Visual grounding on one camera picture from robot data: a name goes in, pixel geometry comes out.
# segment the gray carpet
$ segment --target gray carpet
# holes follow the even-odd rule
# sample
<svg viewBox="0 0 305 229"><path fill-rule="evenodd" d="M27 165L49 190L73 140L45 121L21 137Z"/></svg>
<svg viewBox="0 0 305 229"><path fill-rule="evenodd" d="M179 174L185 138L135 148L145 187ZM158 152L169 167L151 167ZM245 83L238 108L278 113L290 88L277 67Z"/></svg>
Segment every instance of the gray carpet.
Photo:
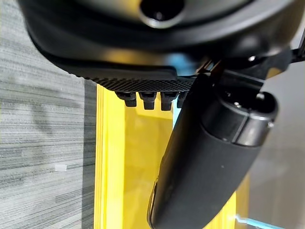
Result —
<svg viewBox="0 0 305 229"><path fill-rule="evenodd" d="M92 228L96 85L45 60L0 0L0 228Z"/></svg>

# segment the gray wall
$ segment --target gray wall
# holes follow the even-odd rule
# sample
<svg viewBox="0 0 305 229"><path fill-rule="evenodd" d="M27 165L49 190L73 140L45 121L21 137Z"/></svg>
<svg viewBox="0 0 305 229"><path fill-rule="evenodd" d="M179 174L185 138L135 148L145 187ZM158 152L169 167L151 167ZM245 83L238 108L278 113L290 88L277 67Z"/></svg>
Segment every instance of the gray wall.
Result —
<svg viewBox="0 0 305 229"><path fill-rule="evenodd" d="M296 48L305 27L292 42ZM286 229L305 229L305 63L264 87L280 103L276 126L251 169L249 217Z"/></svg>

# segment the mesh pattern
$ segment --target mesh pattern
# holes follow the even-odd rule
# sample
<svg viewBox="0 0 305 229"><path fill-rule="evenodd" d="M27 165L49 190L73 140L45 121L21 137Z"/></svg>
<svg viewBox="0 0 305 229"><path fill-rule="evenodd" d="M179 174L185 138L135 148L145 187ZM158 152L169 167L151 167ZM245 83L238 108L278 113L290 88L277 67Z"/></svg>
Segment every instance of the mesh pattern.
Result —
<svg viewBox="0 0 305 229"><path fill-rule="evenodd" d="M195 79L178 80L126 80L97 79L98 84L116 92L181 92L189 91Z"/></svg>

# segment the textured rubber padding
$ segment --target textured rubber padding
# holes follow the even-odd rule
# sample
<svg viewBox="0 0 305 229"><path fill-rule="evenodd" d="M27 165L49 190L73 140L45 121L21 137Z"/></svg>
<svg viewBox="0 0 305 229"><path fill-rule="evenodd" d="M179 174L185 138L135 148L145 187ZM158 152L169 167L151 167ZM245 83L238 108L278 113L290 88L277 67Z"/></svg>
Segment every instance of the textured rubber padding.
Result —
<svg viewBox="0 0 305 229"><path fill-rule="evenodd" d="M39 52L57 67L92 80L116 92L187 92L194 78L178 77L172 67L130 66L109 62L61 58L43 51L30 36Z"/></svg>
<svg viewBox="0 0 305 229"><path fill-rule="evenodd" d="M259 151L211 136L198 108L185 101L161 162L153 228L202 229L237 189Z"/></svg>
<svg viewBox="0 0 305 229"><path fill-rule="evenodd" d="M177 80L103 79L96 82L116 92L187 92L194 83L194 79L183 77L178 77Z"/></svg>

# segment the yellow panel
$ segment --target yellow panel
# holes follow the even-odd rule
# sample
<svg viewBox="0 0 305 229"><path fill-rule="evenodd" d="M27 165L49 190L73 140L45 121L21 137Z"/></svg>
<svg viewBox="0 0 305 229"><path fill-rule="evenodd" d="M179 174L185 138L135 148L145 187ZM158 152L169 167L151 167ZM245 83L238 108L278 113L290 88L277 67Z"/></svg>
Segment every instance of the yellow panel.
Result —
<svg viewBox="0 0 305 229"><path fill-rule="evenodd" d="M94 228L122 228L125 104L97 86Z"/></svg>
<svg viewBox="0 0 305 229"><path fill-rule="evenodd" d="M97 87L94 229L148 229L146 211L172 132L173 115L127 108L115 93ZM236 194L205 229L234 229Z"/></svg>
<svg viewBox="0 0 305 229"><path fill-rule="evenodd" d="M161 111L160 98L153 111L137 101L136 108L126 108L124 229L149 229L149 197L173 127L173 114Z"/></svg>

